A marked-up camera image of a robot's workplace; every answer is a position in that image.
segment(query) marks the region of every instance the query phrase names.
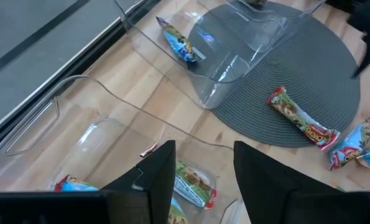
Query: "wooden surface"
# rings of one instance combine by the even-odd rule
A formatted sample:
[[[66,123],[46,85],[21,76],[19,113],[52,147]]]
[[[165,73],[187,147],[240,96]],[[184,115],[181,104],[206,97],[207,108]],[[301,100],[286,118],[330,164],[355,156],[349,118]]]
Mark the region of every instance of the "wooden surface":
[[[303,9],[306,5],[305,1],[276,0],[275,2]],[[156,10],[150,12],[153,15],[142,20],[139,27],[146,29],[145,33],[159,42],[161,41],[158,39],[160,31],[154,30],[159,29],[154,21],[154,14],[169,10],[171,10],[170,13],[173,10],[187,10],[191,8],[189,2],[171,1],[170,4],[158,5]],[[322,5],[313,13],[313,16],[344,42],[359,63],[363,57],[365,44],[361,40],[362,33],[347,25],[346,19],[349,14],[329,5]],[[191,26],[182,29],[181,32],[190,31],[190,29]],[[105,83],[118,97],[134,103],[158,118],[202,140],[229,147],[233,146],[235,140],[244,141],[281,163],[326,184],[338,184],[349,191],[370,190],[370,170],[361,167],[356,161],[351,161],[339,170],[329,171],[327,169],[327,154],[322,153],[316,147],[283,148],[270,146],[237,133],[219,121],[210,111],[198,107],[166,78],[156,74],[154,69],[150,68],[143,58],[139,58],[133,49],[130,40],[121,40],[90,68],[88,74]],[[153,52],[151,57],[155,60],[164,57],[158,54],[158,52]],[[164,66],[157,68],[164,71]],[[361,77],[359,111],[343,136],[368,117],[370,117],[370,67]],[[238,223],[249,223],[244,209],[241,211]]]
[[[303,9],[307,5],[306,1],[277,0],[276,2]],[[206,9],[197,6],[194,0],[163,0],[140,21],[139,27],[150,35],[152,40],[166,46],[163,42],[159,42],[161,30],[154,16],[161,14],[169,16],[175,12],[184,13],[189,10],[197,12],[198,15],[206,12]],[[361,33],[347,25],[346,13],[323,5],[313,16],[343,40],[356,61],[360,61],[364,43],[360,39]],[[191,26],[185,24],[182,28],[184,31],[190,31]],[[140,45],[137,44],[142,36],[131,34],[131,37],[134,43],[128,36],[123,37],[88,69],[86,75],[99,80],[117,97],[203,141],[228,147],[232,147],[235,140],[244,141],[281,163],[326,184],[338,184],[349,191],[370,190],[370,170],[361,167],[355,161],[351,161],[339,170],[329,171],[327,155],[316,147],[270,146],[246,138],[227,127],[210,111],[197,106],[156,69],[165,74],[175,73],[173,65],[165,54],[156,51],[156,48],[150,45],[147,48],[142,45],[140,49]],[[142,54],[146,54],[146,57],[142,57],[134,49],[140,50]],[[155,67],[145,58],[151,60]],[[141,159],[139,153],[150,144],[156,140],[174,138],[183,141],[178,147],[180,156],[193,160],[203,167],[209,167],[213,175],[220,177],[217,185],[227,189],[225,192],[227,195],[235,195],[236,187],[232,187],[236,185],[231,165],[233,152],[230,148],[214,146],[201,150],[198,147],[205,146],[200,142],[185,144],[187,142],[185,134],[162,125],[160,121],[150,118],[147,114],[139,114],[137,109],[118,102],[96,84],[79,83],[63,95],[63,101],[60,102],[59,121],[47,133],[48,137],[42,138],[37,143],[36,149],[26,153],[26,156],[4,157],[4,154],[0,154],[0,190],[44,189],[46,180],[54,182],[53,177],[59,179],[67,173],[73,174],[74,170],[79,178],[101,187],[139,162]],[[29,147],[29,142],[34,141],[55,116],[53,110],[48,110],[14,148],[23,150]],[[85,141],[80,144],[81,141],[78,140],[89,128],[89,121],[107,116],[118,120],[120,124],[101,122],[96,126],[103,127],[104,131],[93,132],[94,142]],[[359,111],[343,136],[369,116],[370,67],[361,77]],[[126,126],[130,126],[134,131],[128,131]],[[130,147],[123,152],[122,146]],[[67,160],[70,161],[70,165],[62,166],[62,164],[68,164],[65,163]],[[244,207],[238,223],[249,223]]]

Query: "clear plastic bin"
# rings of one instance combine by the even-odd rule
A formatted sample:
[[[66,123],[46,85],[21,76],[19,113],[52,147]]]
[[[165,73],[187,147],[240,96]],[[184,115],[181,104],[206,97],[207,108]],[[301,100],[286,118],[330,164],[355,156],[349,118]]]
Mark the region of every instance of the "clear plastic bin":
[[[175,194],[192,223],[236,223],[242,204],[233,150],[208,144],[77,75],[59,83],[0,143],[0,192],[48,191],[71,174],[101,188],[155,143],[176,140],[177,157],[217,189],[211,210]]]
[[[305,0],[294,6],[302,11],[279,12],[269,1],[257,9],[243,0],[139,0],[146,16],[124,13],[124,25],[136,51],[194,102],[213,109],[324,2]],[[196,62],[173,52],[156,16],[190,41]]]

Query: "woven placemat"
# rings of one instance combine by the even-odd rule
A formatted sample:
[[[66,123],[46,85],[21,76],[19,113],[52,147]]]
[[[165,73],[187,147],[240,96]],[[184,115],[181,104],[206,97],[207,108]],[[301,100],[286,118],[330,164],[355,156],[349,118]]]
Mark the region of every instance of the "woven placemat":
[[[296,12],[296,9],[273,2],[265,7],[285,14]],[[189,40],[206,57],[196,67],[189,67],[193,72],[211,74],[209,63],[218,64],[228,49],[243,50],[240,56],[244,58],[253,55],[241,41],[252,32],[252,27],[242,27],[244,21],[236,22],[241,18],[228,17],[228,10],[231,9],[227,5],[213,9],[192,29]],[[228,25],[238,30],[240,38],[226,32]],[[202,44],[205,42],[200,40],[200,30],[224,43],[222,51],[209,52]],[[238,82],[234,91],[212,112],[229,127],[260,142],[283,147],[311,146],[313,143],[287,118],[267,105],[266,100],[283,85],[289,96],[311,117],[327,128],[343,131],[352,122],[359,105],[360,83],[350,78],[355,68],[356,62],[342,41],[311,17],[295,36],[269,53]],[[202,88],[193,84],[203,98]]]

